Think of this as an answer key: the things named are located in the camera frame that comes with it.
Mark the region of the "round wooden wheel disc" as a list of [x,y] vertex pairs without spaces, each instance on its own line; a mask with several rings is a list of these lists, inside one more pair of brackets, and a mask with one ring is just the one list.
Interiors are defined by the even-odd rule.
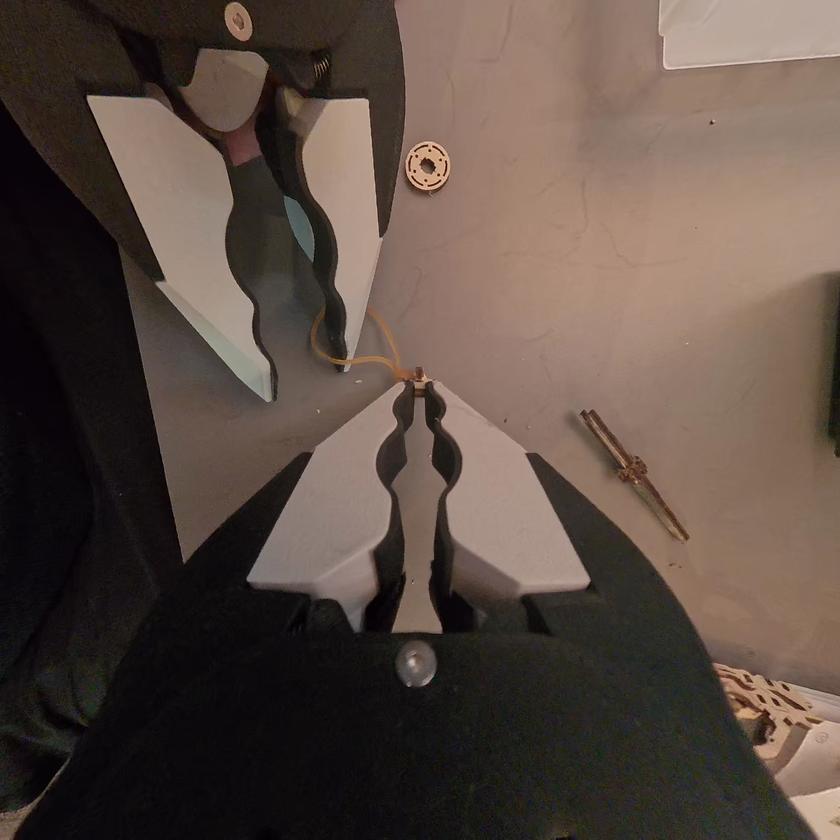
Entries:
[[448,182],[452,172],[451,165],[447,151],[439,143],[417,143],[408,151],[406,157],[406,180],[418,192],[433,195]]

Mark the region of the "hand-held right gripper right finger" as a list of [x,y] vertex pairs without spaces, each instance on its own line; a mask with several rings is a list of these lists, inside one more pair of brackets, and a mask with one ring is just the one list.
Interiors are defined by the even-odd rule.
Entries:
[[429,594],[444,632],[499,604],[591,583],[526,450],[439,382],[425,385],[437,504]]

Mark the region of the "dark wooden gear axle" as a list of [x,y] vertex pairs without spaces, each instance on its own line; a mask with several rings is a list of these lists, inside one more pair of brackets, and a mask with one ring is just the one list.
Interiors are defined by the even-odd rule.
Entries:
[[648,468],[641,458],[631,455],[596,411],[580,412],[581,420],[604,447],[614,462],[614,471],[622,483],[633,488],[644,504],[665,526],[671,536],[686,543],[690,536],[675,513],[662,498],[648,476]]

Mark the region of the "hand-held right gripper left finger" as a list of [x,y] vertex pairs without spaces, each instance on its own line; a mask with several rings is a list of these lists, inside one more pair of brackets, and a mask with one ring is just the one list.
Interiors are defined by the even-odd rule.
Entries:
[[394,385],[314,449],[248,574],[252,587],[336,601],[355,631],[393,627],[406,582],[393,482],[413,418],[413,385]]

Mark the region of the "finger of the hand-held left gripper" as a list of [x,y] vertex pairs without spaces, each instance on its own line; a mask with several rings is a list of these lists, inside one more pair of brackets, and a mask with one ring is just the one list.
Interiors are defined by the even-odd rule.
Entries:
[[354,359],[382,248],[369,102],[276,94],[288,221],[322,291],[333,364]]
[[228,262],[234,198],[224,157],[155,99],[87,103],[160,266],[156,286],[241,382],[274,402],[277,373],[259,343],[257,306]]

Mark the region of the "wooden buggy model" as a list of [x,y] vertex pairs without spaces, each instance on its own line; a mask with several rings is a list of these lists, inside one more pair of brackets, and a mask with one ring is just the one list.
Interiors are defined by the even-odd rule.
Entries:
[[729,708],[759,758],[774,774],[789,763],[806,734],[824,721],[788,684],[741,668],[713,664]]

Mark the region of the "person's left hand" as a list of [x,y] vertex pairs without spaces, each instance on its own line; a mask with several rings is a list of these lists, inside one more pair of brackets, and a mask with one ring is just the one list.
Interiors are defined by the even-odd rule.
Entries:
[[256,134],[256,116],[233,131],[223,133],[222,143],[233,167],[239,167],[263,156]]

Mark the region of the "tan rubber band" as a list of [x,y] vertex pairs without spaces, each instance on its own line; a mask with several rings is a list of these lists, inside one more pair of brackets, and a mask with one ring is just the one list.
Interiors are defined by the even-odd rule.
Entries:
[[386,367],[392,374],[393,379],[398,382],[412,379],[412,373],[408,371],[402,364],[401,355],[396,347],[396,342],[393,337],[392,331],[386,324],[381,314],[377,310],[374,310],[372,307],[368,307],[366,309],[365,315],[372,319],[384,333],[384,336],[392,354],[391,356],[364,355],[351,360],[342,360],[334,358],[328,353],[326,353],[324,350],[322,350],[318,345],[318,333],[322,322],[325,318],[325,310],[326,306],[322,306],[321,310],[318,313],[318,316],[316,317],[311,326],[311,330],[309,333],[311,350],[322,361],[328,362],[333,366],[337,366],[338,368],[340,368],[340,371],[344,371],[345,368],[351,368],[353,366],[359,366],[362,364],[379,364]]

